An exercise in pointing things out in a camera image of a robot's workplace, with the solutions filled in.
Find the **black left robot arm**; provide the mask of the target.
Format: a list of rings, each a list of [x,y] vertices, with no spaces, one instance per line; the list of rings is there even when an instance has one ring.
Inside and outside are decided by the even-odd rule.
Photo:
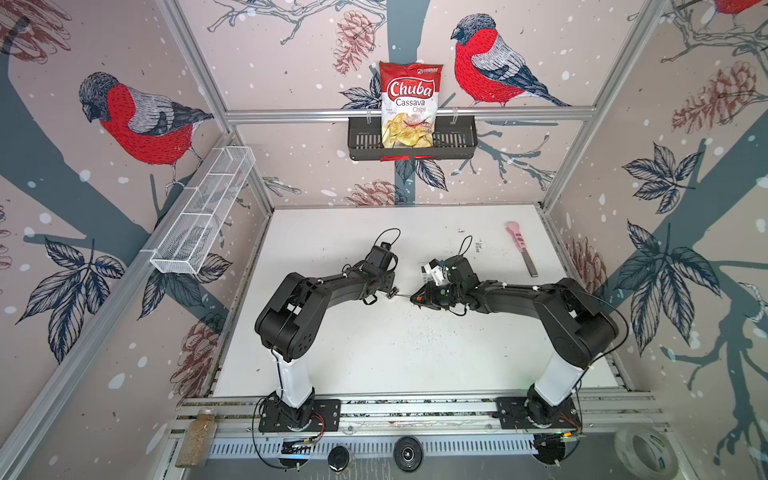
[[[277,363],[278,405],[300,424],[313,413],[315,388],[301,358],[316,340],[326,311],[345,302],[373,305],[395,290],[398,257],[392,245],[373,245],[366,257],[340,274],[288,274],[258,315],[254,330]]]

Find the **orange black screwdriver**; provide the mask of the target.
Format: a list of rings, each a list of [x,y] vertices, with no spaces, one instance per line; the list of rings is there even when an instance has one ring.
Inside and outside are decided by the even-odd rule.
[[[392,291],[391,291],[391,292],[390,292],[390,293],[387,295],[387,298],[388,298],[388,299],[394,299],[395,297],[402,297],[402,298],[406,298],[406,299],[408,299],[408,300],[409,300],[409,301],[411,301],[411,302],[417,302],[417,301],[420,301],[420,300],[421,300],[421,296],[420,296],[418,293],[414,293],[414,294],[408,295],[408,294],[402,293],[402,292],[401,292],[400,290],[398,290],[398,289],[393,289],[393,290],[392,290]]]

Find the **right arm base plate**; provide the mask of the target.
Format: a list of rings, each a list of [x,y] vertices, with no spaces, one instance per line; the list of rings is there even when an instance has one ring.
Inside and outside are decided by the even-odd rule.
[[[527,397],[498,397],[495,399],[496,413],[504,430],[523,429],[575,429],[582,427],[579,411],[569,397],[557,406],[546,401]]]

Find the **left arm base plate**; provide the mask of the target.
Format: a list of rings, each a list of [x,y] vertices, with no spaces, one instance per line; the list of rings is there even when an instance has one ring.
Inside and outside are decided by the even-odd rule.
[[[256,413],[260,433],[336,432],[341,418],[339,399],[310,397],[298,408],[292,408],[273,393],[266,397]]]

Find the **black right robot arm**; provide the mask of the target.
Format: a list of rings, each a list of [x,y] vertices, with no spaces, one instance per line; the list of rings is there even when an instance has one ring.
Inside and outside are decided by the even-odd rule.
[[[420,308],[450,311],[462,305],[467,311],[510,313],[541,322],[554,353],[527,392],[527,417],[537,425],[561,416],[574,387],[619,334],[600,299],[572,278],[541,285],[481,281],[462,255],[433,260],[424,271],[429,280],[410,296]]]

